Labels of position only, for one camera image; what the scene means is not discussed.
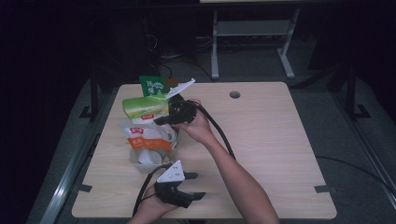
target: wooden table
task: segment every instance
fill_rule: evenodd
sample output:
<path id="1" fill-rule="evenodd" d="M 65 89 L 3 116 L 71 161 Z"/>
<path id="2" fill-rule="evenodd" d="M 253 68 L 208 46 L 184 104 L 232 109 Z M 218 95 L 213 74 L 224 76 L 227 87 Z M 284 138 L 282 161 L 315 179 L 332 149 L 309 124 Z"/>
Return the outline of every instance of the wooden table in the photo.
<path id="1" fill-rule="evenodd" d="M 230 97 L 238 91 L 240 98 Z M 288 87 L 281 82 L 195 83 L 182 92 L 185 99 L 200 99 L 228 137 L 236 159 L 267 191 L 280 218 L 336 216 L 329 192 L 309 144 Z M 130 163 L 131 147 L 119 124 L 128 119 L 121 101 L 142 96 L 140 85 L 120 87 L 73 207 L 75 217 L 130 217 L 147 175 Z M 170 218 L 239 218 L 219 171 L 206 149 L 180 132 L 177 157 L 195 180 L 179 187 L 206 196 L 188 209 L 166 214 Z"/>

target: table leg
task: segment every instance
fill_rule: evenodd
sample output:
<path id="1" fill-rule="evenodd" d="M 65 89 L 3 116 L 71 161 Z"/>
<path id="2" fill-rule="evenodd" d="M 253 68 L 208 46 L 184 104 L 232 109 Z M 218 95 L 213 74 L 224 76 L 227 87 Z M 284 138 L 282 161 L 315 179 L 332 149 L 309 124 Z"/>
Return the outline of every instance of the table leg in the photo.
<path id="1" fill-rule="evenodd" d="M 213 13 L 213 38 L 212 38 L 212 78 L 219 79 L 219 65 L 218 65 L 218 12 Z"/>
<path id="2" fill-rule="evenodd" d="M 277 53 L 279 54 L 280 61 L 283 64 L 283 68 L 285 69 L 286 76 L 288 78 L 294 78 L 294 73 L 293 73 L 293 70 L 291 69 L 291 66 L 290 66 L 290 63 L 289 63 L 289 59 L 286 56 L 286 53 L 288 52 L 290 41 L 291 41 L 291 38 L 293 36 L 294 28 L 296 26 L 299 14 L 300 14 L 300 9 L 299 8 L 294 9 L 293 16 L 292 16 L 292 18 L 290 20 L 288 31 L 286 33 L 285 44 L 283 45 L 283 47 L 281 49 L 277 50 Z"/>

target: white stand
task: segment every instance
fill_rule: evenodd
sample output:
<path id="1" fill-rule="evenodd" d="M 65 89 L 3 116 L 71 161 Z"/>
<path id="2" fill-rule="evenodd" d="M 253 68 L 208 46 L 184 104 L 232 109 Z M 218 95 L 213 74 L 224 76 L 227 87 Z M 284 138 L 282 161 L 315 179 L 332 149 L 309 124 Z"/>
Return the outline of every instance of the white stand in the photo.
<path id="1" fill-rule="evenodd" d="M 213 16 L 213 45 L 212 45 L 212 78 L 219 78 L 218 62 L 218 36 L 236 36 L 236 35 L 284 35 L 285 44 L 278 49 L 280 61 L 285 69 L 288 78 L 294 78 L 286 53 L 293 36 L 294 28 L 298 19 L 300 9 L 294 10 L 291 20 L 284 21 L 218 21 L 218 12 Z"/>

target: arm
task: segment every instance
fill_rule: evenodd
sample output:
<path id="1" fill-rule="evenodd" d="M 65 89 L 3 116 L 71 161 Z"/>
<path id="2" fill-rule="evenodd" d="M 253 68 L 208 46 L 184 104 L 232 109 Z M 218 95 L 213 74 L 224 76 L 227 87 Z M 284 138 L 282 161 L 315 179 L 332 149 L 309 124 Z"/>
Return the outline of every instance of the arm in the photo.
<path id="1" fill-rule="evenodd" d="M 151 186 L 146 190 L 143 196 L 143 198 L 147 199 L 141 202 L 136 214 L 127 224 L 149 224 L 162 217 L 165 213 L 177 208 L 177 206 L 170 203 L 163 203 L 153 194 L 155 194 L 155 189 L 154 186 Z"/>
<path id="2" fill-rule="evenodd" d="M 207 118 L 197 111 L 190 124 L 174 125 L 202 143 L 219 168 L 235 206 L 247 223 L 279 223 L 276 211 L 262 186 L 234 160 L 212 133 Z"/>

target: black cable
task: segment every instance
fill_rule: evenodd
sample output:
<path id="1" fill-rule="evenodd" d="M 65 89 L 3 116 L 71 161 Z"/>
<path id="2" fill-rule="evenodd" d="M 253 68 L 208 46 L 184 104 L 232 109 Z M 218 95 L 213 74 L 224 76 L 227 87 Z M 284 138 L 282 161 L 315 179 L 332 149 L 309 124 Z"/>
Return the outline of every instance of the black cable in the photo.
<path id="1" fill-rule="evenodd" d="M 160 63 L 160 66 L 162 66 L 162 67 L 164 67 L 164 68 L 168 69 L 168 71 L 169 71 L 168 78 L 171 78 L 171 77 L 172 77 L 172 75 L 173 75 L 173 73 L 172 73 L 172 69 L 171 69 L 169 66 L 167 66 L 167 65 L 165 65 L 165 64 L 163 64 L 163 63 Z"/>
<path id="2" fill-rule="evenodd" d="M 209 115 L 209 113 L 204 109 L 204 107 L 201 104 L 199 104 L 197 102 L 194 102 L 194 101 L 180 101 L 180 103 L 186 103 L 186 104 L 189 104 L 189 105 L 193 105 L 196 109 L 201 111 L 207 117 L 207 119 L 209 119 L 209 121 L 213 124 L 213 126 L 216 128 L 216 130 L 218 130 L 219 134 L 221 135 L 221 138 L 223 139 L 224 144 L 227 147 L 228 153 L 233 157 L 234 160 L 236 160 L 236 157 L 233 154 L 233 149 L 231 148 L 231 145 L 228 142 L 228 139 L 225 136 L 224 131 L 215 122 L 215 120 L 212 118 L 212 116 Z"/>
<path id="3" fill-rule="evenodd" d="M 384 180 L 382 180 L 377 175 L 374 175 L 373 173 L 371 173 L 368 170 L 365 170 L 365 169 L 363 169 L 363 168 L 361 168 L 361 167 L 359 167 L 357 165 L 354 165 L 352 163 L 349 163 L 347 161 L 341 161 L 341 160 L 338 160 L 338 159 L 335 159 L 335 158 L 331 158 L 331 157 L 325 157 L 325 156 L 315 156 L 315 157 L 318 158 L 318 159 L 323 159 L 323 160 L 338 161 L 338 162 L 341 162 L 341 163 L 343 163 L 345 165 L 348 165 L 348 166 L 351 166 L 351 167 L 353 167 L 355 169 L 358 169 L 358 170 L 364 172 L 365 174 L 369 175 L 374 180 L 376 180 L 376 181 L 380 182 L 381 184 L 383 184 L 385 186 L 385 188 L 387 188 L 387 190 L 389 190 L 389 192 L 393 195 L 393 197 L 396 197 L 396 192 L 388 185 L 388 183 L 386 183 Z"/>
<path id="4" fill-rule="evenodd" d="M 146 198 L 143 198 L 140 202 L 143 202 L 143 201 L 145 201 L 146 199 L 149 199 L 149 198 L 151 198 L 152 196 L 154 196 L 154 195 L 156 195 L 156 194 L 157 194 L 157 193 L 153 193 L 153 194 L 147 196 Z"/>
<path id="5" fill-rule="evenodd" d="M 218 53 L 221 54 L 234 54 L 244 49 L 243 43 L 237 40 L 224 40 L 223 43 L 219 42 Z"/>
<path id="6" fill-rule="evenodd" d="M 184 57 L 184 55 L 182 55 L 182 54 L 175 54 L 175 55 L 173 55 L 173 56 L 162 56 L 162 57 L 160 57 L 160 58 L 161 58 L 161 60 L 162 60 L 164 63 L 170 63 L 170 62 L 172 62 L 172 61 L 174 61 L 174 60 L 181 59 L 181 58 L 183 58 L 183 57 Z"/>
<path id="7" fill-rule="evenodd" d="M 199 42 L 200 42 L 202 39 L 208 39 L 208 41 L 206 40 L 203 44 L 200 44 Z M 197 43 L 198 43 L 199 45 L 196 46 L 196 51 L 197 51 L 197 52 L 200 52 L 200 51 L 202 51 L 202 50 L 204 50 L 204 49 L 209 49 L 209 48 L 211 48 L 211 47 L 212 47 L 212 44 L 213 44 L 213 40 L 212 40 L 212 37 L 204 37 L 204 38 L 201 38 L 201 39 L 197 39 Z"/>
<path id="8" fill-rule="evenodd" d="M 167 169 L 167 168 L 169 168 L 171 165 L 172 165 L 172 164 L 161 165 L 161 166 L 155 168 L 150 174 L 148 174 L 148 177 L 146 177 L 146 180 L 145 180 L 145 182 L 143 183 L 142 188 L 140 189 L 139 195 L 137 195 L 136 203 L 134 204 L 134 212 L 133 212 L 133 214 L 132 214 L 132 217 L 136 214 L 137 209 L 139 208 L 140 203 L 141 203 L 143 200 L 146 200 L 146 199 L 147 199 L 147 198 L 142 199 L 142 197 L 143 197 L 143 194 L 144 194 L 145 191 L 146 191 L 146 188 L 147 188 L 148 185 L 149 185 L 149 181 L 151 180 L 152 176 L 155 174 L 155 172 L 159 171 L 160 169 L 162 169 L 162 168 L 166 168 L 166 169 Z"/>
<path id="9" fill-rule="evenodd" d="M 193 65 L 195 65 L 195 66 L 201 68 L 201 70 L 204 71 L 204 73 L 210 78 L 211 81 L 215 81 L 215 80 L 212 78 L 212 76 L 210 76 L 209 73 L 207 73 L 206 70 L 205 70 L 201 65 L 199 65 L 198 63 L 193 63 L 193 62 L 189 62 L 189 61 L 182 61 L 182 62 L 167 62 L 167 63 L 190 63 L 190 64 L 193 64 Z"/>

